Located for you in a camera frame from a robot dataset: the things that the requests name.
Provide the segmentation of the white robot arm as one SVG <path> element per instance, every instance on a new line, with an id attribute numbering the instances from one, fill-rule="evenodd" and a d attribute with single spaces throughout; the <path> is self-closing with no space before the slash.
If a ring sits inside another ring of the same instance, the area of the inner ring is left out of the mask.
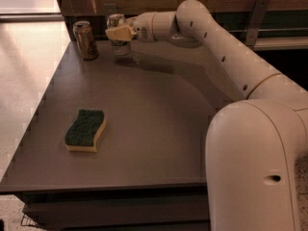
<path id="1" fill-rule="evenodd" d="M 308 92 L 218 25 L 196 0 L 174 12 L 129 18 L 106 35 L 205 46 L 240 94 L 207 132 L 212 231 L 301 231 L 295 163 L 308 150 Z"/>

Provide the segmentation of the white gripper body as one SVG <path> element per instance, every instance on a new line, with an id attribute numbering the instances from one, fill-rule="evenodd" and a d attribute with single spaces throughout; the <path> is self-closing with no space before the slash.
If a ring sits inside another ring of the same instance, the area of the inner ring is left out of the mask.
<path id="1" fill-rule="evenodd" d="M 176 34 L 175 12 L 142 13 L 135 18 L 133 29 L 140 41 L 170 41 Z"/>

